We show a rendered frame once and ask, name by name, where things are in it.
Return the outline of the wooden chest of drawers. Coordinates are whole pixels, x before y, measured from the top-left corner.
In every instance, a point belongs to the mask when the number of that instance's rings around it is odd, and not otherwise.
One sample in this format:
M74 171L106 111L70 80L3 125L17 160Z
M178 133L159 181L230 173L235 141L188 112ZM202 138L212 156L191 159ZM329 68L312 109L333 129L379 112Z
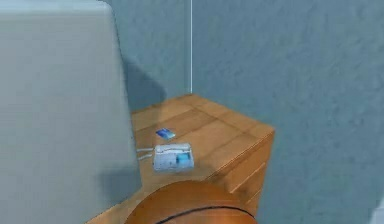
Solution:
M195 166L183 173L160 173L150 158L139 162L142 187L129 199L85 224L123 224L142 199L167 184L198 180L217 184L237 196L255 215L274 140L274 128L195 94L166 100L132 113L137 148L166 141L156 134L171 130L170 143L192 146Z

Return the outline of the orange basketball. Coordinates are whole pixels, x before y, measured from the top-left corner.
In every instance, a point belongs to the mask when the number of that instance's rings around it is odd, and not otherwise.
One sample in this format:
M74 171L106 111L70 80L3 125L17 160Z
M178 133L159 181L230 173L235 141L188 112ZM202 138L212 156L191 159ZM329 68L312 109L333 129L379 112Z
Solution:
M180 181L145 197L124 224L258 224L242 202L223 188Z

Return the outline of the blue card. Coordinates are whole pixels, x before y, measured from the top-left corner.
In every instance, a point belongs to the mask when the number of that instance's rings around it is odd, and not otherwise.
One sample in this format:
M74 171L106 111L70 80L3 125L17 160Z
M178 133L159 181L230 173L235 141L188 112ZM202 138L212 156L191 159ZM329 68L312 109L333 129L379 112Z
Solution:
M176 134L174 132L172 132L171 130L169 130L167 128L162 128L162 129L157 130L156 134L165 140L172 139L176 136Z

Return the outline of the white telephone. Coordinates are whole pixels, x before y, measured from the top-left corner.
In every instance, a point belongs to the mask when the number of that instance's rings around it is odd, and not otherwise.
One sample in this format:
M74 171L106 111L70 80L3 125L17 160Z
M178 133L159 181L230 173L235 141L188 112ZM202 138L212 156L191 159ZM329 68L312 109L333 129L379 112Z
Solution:
M156 145L137 149L139 161L152 159L152 168L157 172L184 172L194 168L192 147L189 143Z

